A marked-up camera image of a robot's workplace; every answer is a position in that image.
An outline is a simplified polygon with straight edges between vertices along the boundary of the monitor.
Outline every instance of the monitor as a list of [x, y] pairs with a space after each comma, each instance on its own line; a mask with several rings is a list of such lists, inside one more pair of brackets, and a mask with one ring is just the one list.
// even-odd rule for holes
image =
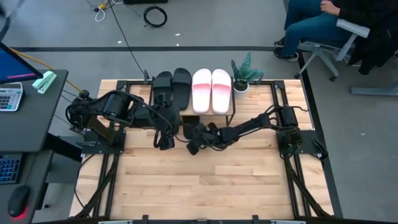
[[43, 78], [43, 75], [0, 42], [0, 84]]

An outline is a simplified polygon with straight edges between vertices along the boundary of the computer mouse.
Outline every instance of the computer mouse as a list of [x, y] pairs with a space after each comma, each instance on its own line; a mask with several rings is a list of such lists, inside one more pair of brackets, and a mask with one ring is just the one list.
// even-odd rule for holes
[[26, 185], [17, 187], [11, 194], [8, 200], [8, 214], [11, 217], [18, 217], [22, 213], [27, 205], [27, 199], [29, 198], [29, 187]]

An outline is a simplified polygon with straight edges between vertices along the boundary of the gray floor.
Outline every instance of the gray floor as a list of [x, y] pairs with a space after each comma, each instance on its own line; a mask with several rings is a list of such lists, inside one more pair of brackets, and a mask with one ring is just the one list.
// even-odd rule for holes
[[[126, 46], [111, 11], [107, 10], [106, 19], [97, 23], [94, 21], [95, 13], [89, 7], [83, 0], [27, 1], [18, 12], [4, 43], [10, 47]], [[145, 7], [131, 6], [138, 13], [142, 13]], [[284, 33], [282, 0], [170, 0], [162, 7], [169, 14], [167, 25], [150, 29], [144, 27], [140, 18], [125, 6], [115, 6], [131, 46], [270, 47]], [[177, 67], [193, 72], [203, 67], [223, 68], [231, 72], [230, 60], [242, 61], [246, 53], [135, 52], [135, 55], [141, 66], [154, 76]], [[89, 90], [92, 96], [96, 96], [101, 79], [141, 77], [128, 52], [29, 52], [29, 55], [56, 68], [69, 70], [69, 79]], [[292, 78], [299, 68], [297, 63], [277, 60], [272, 52], [252, 52], [252, 58], [254, 68], [266, 71], [265, 78]], [[396, 222], [397, 99], [353, 96], [348, 88], [388, 85], [397, 79], [394, 76], [397, 64], [390, 62], [367, 77], [360, 75], [357, 68], [346, 67], [343, 63], [338, 64], [338, 69], [341, 77], [334, 83], [327, 79], [331, 73], [318, 59], [308, 68], [308, 73], [343, 215], [346, 218]], [[67, 104], [65, 100], [60, 101], [57, 115], [63, 117]], [[54, 119], [51, 132], [73, 135], [68, 125], [59, 119]], [[73, 184], [51, 186], [45, 202], [53, 207], [37, 212], [35, 222], [66, 218], [72, 197]]]

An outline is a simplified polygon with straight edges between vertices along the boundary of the potted plant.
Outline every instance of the potted plant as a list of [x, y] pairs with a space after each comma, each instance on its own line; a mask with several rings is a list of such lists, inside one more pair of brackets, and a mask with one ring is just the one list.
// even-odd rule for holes
[[231, 61], [232, 70], [234, 72], [234, 90], [235, 97], [243, 97], [249, 90], [249, 83], [261, 78], [264, 72], [258, 69], [250, 69], [251, 65], [251, 54], [250, 52], [246, 55], [242, 66], [238, 68], [235, 61]]

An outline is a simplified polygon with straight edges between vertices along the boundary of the white plant pot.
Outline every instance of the white plant pot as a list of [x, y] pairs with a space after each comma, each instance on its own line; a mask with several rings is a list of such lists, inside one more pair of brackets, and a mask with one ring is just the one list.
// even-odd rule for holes
[[246, 90], [244, 90], [244, 91], [239, 91], [239, 90], [236, 90], [236, 89], [234, 88], [234, 91], [235, 91], [235, 98], [236, 98], [236, 99], [242, 99], [242, 98], [244, 98], [244, 97], [246, 96], [246, 93], [247, 93], [248, 90], [249, 90], [249, 87], [250, 87], [250, 85], [248, 84], [248, 88], [247, 88]]

